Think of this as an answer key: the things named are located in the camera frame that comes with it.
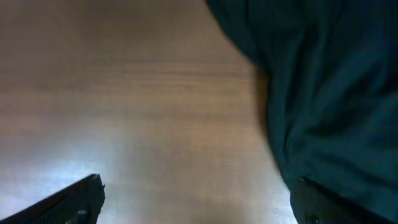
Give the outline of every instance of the dark green fabric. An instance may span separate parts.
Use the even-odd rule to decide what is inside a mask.
[[[269,144],[306,177],[398,222],[396,0],[208,0],[270,77]]]

